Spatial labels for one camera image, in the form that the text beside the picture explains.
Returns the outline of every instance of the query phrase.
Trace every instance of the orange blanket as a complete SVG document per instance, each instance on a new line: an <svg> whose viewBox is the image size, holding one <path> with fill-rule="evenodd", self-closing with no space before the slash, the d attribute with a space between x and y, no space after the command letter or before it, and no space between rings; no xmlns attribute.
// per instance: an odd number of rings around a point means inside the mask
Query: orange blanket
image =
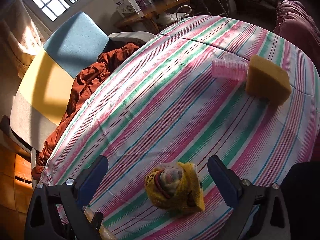
<svg viewBox="0 0 320 240"><path fill-rule="evenodd" d="M36 156L36 166L31 171L34 179L40 179L41 172L44 170L52 151L83 103L95 92L102 82L137 49L138 46L129 43L120 49L102 53L98 57L98 62L85 68L76 76L72 85L66 112L58 127L44 142L43 150Z"/></svg>

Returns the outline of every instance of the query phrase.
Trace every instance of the striped bedsheet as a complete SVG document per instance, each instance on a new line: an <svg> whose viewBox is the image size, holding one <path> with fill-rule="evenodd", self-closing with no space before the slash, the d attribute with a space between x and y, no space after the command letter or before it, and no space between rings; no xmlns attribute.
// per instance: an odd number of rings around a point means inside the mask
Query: striped bedsheet
<svg viewBox="0 0 320 240"><path fill-rule="evenodd" d="M274 109L244 84L211 76L213 58L258 54L287 71L292 94ZM109 171L91 201L118 239L211 239L229 217L208 174L217 155L241 179L281 183L308 161L319 130L319 75L297 47L238 20L197 16L162 31L126 60L86 101L52 153L41 181L75 178L98 155ZM145 175L162 162L193 162L205 212L182 216L154 207ZM62 221L66 221L60 210Z"/></svg>

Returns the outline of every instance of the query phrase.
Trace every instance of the yellow knit hat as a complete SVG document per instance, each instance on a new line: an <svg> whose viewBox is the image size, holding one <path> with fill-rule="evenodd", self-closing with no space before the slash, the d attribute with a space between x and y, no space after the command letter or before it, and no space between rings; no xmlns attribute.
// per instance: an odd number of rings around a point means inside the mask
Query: yellow knit hat
<svg viewBox="0 0 320 240"><path fill-rule="evenodd" d="M146 176L145 189L158 208L204 211L202 184L193 163L160 164Z"/></svg>

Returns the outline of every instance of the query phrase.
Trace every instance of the pink blanket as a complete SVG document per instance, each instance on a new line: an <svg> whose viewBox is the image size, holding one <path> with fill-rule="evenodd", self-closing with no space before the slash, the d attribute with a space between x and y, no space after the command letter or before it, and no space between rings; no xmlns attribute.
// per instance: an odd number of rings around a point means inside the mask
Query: pink blanket
<svg viewBox="0 0 320 240"><path fill-rule="evenodd" d="M277 6L274 33L301 49L320 71L320 32L304 6L298 1L283 1Z"/></svg>

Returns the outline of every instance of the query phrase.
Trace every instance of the box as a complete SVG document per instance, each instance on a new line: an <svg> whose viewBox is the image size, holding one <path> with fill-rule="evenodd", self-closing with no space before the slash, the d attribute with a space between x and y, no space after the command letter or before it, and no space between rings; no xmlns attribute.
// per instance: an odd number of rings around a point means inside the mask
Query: box
<svg viewBox="0 0 320 240"><path fill-rule="evenodd" d="M116 0L117 11L122 17L141 11L135 0Z"/></svg>

